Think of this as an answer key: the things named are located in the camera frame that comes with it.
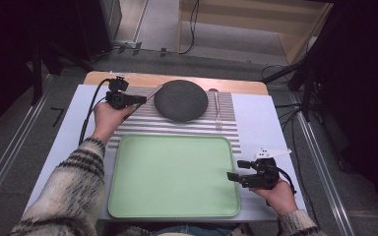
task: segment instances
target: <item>metal handle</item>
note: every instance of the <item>metal handle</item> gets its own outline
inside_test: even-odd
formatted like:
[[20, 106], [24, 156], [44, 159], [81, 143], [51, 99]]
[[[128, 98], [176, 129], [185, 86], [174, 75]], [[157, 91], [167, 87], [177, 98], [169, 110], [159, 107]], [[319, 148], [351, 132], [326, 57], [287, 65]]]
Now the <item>metal handle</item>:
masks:
[[217, 114], [220, 115], [220, 103], [219, 103], [219, 100], [218, 100], [218, 93], [217, 92], [215, 93], [215, 96], [216, 96], [216, 104], [217, 104]]

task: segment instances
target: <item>floor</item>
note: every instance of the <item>floor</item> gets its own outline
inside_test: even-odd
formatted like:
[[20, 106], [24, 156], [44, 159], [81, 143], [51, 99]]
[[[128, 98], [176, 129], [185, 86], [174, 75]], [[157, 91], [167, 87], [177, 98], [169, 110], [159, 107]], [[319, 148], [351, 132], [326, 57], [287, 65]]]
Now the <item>floor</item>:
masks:
[[[173, 15], [173, 11], [167, 13], [160, 11], [173, 9], [174, 2], [177, 1], [149, 1], [137, 37], [137, 41], [142, 42], [142, 48], [159, 50], [162, 47], [175, 47], [175, 41], [172, 39], [175, 38], [174, 29], [161, 29], [166, 25], [163, 23], [169, 21], [158, 18], [158, 16]], [[263, 76], [272, 75], [281, 68], [280, 66], [286, 65], [281, 46], [272, 32], [198, 25], [196, 38], [195, 48], [188, 55], [167, 55], [160, 58], [156, 52], [141, 51], [133, 56], [132, 51], [126, 51], [121, 54], [109, 54], [95, 63], [94, 67], [100, 71], [258, 81]], [[73, 67], [66, 68], [61, 76], [47, 77], [44, 80], [47, 96], [41, 106], [30, 107], [32, 91], [28, 90], [0, 119], [1, 159], [10, 156], [5, 149], [17, 135], [26, 114], [31, 109], [32, 113], [36, 111], [35, 117], [31, 117], [31, 128], [24, 136], [21, 146], [12, 155], [14, 158], [10, 168], [4, 173], [6, 178], [0, 182], [0, 235], [4, 235], [19, 221], [42, 164], [57, 135], [62, 119], [56, 122], [59, 111], [53, 108], [68, 108], [77, 85], [83, 82], [85, 75], [84, 71]], [[291, 92], [286, 88], [285, 83], [288, 79], [289, 76], [280, 78], [268, 85], [275, 105], [292, 104], [297, 99], [300, 101], [301, 92]], [[283, 116], [293, 108], [290, 106], [278, 108], [277, 111]], [[286, 118], [287, 116], [281, 117], [281, 123]], [[360, 175], [347, 174], [340, 169], [324, 126], [318, 122], [318, 114], [311, 113], [310, 118], [310, 123], [303, 123], [301, 116], [296, 116], [293, 121], [287, 123], [283, 132], [287, 145], [291, 148], [296, 147], [291, 158], [297, 175], [302, 176], [303, 179], [301, 188], [308, 196], [308, 212], [314, 220], [319, 221], [328, 235], [378, 235], [378, 198], [373, 186]], [[309, 132], [309, 130], [312, 131], [315, 144], [308, 140], [305, 131]], [[327, 176], [324, 177], [320, 168], [316, 167], [318, 158], [315, 157], [315, 151], [312, 149], [315, 145], [319, 150], [316, 154], [321, 155], [318, 158], [328, 170], [329, 180], [331, 179], [334, 184], [335, 192], [340, 197], [340, 204], [345, 208], [346, 219], [349, 220], [346, 224], [351, 228], [349, 230], [344, 230], [341, 226], [343, 218], [337, 218], [333, 212], [332, 206], [338, 203], [332, 203], [327, 197], [327, 193], [332, 194], [332, 192], [327, 190]], [[99, 223], [99, 232], [103, 231], [103, 225], [103, 222]], [[277, 234], [277, 226], [274, 222], [253, 222], [250, 226], [255, 235]]]

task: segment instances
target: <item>stand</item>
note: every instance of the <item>stand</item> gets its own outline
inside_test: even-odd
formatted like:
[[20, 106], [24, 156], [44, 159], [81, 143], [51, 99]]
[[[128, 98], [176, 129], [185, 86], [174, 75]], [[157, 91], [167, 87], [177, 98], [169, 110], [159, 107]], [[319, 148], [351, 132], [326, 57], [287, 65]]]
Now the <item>stand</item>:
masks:
[[262, 83], [267, 84], [272, 81], [277, 80], [280, 77], [283, 77], [291, 72], [294, 72], [294, 75], [292, 79], [287, 84], [289, 90], [299, 90], [299, 88], [305, 83], [305, 90], [302, 98], [302, 106], [300, 108], [300, 111], [302, 112], [305, 120], [309, 122], [309, 103], [311, 99], [311, 89], [312, 84], [315, 79], [315, 73], [314, 70], [304, 70], [306, 68], [306, 65], [308, 65], [308, 61], [310, 60], [309, 56], [305, 56], [302, 60], [298, 61], [292, 66], [288, 66], [284, 68], [283, 70], [274, 73], [270, 77], [267, 77], [263, 79]]
[[75, 55], [62, 48], [56, 43], [36, 40], [32, 47], [32, 87], [33, 98], [31, 105], [35, 105], [42, 96], [42, 76], [41, 76], [41, 60], [47, 67], [50, 74], [61, 75], [63, 66], [58, 60], [56, 54], [69, 59], [86, 72], [93, 70], [92, 66], [86, 64]]

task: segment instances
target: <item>person's left hand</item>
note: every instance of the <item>person's left hand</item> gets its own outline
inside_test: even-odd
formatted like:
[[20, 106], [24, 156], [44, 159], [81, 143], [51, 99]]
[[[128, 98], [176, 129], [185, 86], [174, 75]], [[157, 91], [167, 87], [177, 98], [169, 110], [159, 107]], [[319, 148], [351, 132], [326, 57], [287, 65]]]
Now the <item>person's left hand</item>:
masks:
[[121, 110], [115, 110], [106, 102], [100, 103], [94, 109], [95, 128], [92, 137], [101, 140], [106, 145], [116, 128], [124, 122], [124, 117], [135, 109], [136, 107], [131, 105]]

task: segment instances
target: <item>tray rim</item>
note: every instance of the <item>tray rim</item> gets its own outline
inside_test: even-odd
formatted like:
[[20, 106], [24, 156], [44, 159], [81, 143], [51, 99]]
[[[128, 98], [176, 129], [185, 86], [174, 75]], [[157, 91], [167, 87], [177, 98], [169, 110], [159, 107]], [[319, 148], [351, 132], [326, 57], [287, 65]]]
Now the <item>tray rim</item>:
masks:
[[[233, 157], [233, 153], [232, 153], [232, 147], [231, 147], [231, 141], [227, 138], [227, 137], [224, 137], [224, 136], [199, 136], [199, 135], [169, 135], [169, 134], [163, 134], [163, 135], [159, 135], [159, 134], [127, 134], [127, 135], [124, 135], [122, 138], [121, 138], [121, 141], [125, 138], [129, 138], [129, 137], [139, 137], [139, 136], [145, 136], [145, 137], [156, 137], [156, 138], [160, 138], [160, 137], [167, 137], [167, 138], [201, 138], [201, 139], [217, 139], [217, 140], [223, 140], [225, 141], [228, 146], [229, 146], [229, 149], [230, 149], [230, 157], [232, 159], [232, 162], [231, 162], [231, 169], [232, 171], [235, 171], [235, 165], [234, 165], [234, 157]], [[114, 171], [112, 173], [112, 181], [111, 181], [111, 186], [110, 186], [110, 191], [109, 191], [109, 196], [108, 196], [108, 205], [107, 205], [107, 212], [112, 216], [112, 217], [115, 217], [115, 218], [130, 218], [130, 219], [138, 219], [138, 218], [163, 218], [163, 219], [172, 219], [172, 218], [231, 218], [231, 217], [235, 217], [236, 215], [238, 215], [240, 213], [240, 210], [241, 210], [241, 200], [240, 200], [240, 194], [239, 194], [239, 189], [238, 189], [238, 185], [236, 183], [233, 183], [233, 188], [234, 188], [234, 191], [235, 191], [235, 197], [236, 197], [236, 202], [237, 202], [237, 208], [236, 210], [234, 211], [234, 214], [232, 215], [173, 215], [173, 216], [162, 216], [162, 215], [159, 215], [159, 216], [141, 216], [141, 215], [135, 215], [135, 216], [132, 216], [132, 215], [120, 215], [120, 216], [117, 216], [115, 214], [113, 214], [110, 210], [110, 206], [111, 206], [111, 195], [112, 195], [112, 190], [114, 188], [114, 182], [115, 182], [115, 174], [117, 172], [117, 165], [118, 165], [118, 158], [119, 158], [119, 149], [121, 148], [121, 142], [119, 142], [119, 146], [118, 146], [118, 149], [117, 149], [117, 153], [116, 153], [116, 158], [115, 158], [115, 164], [114, 164]]]

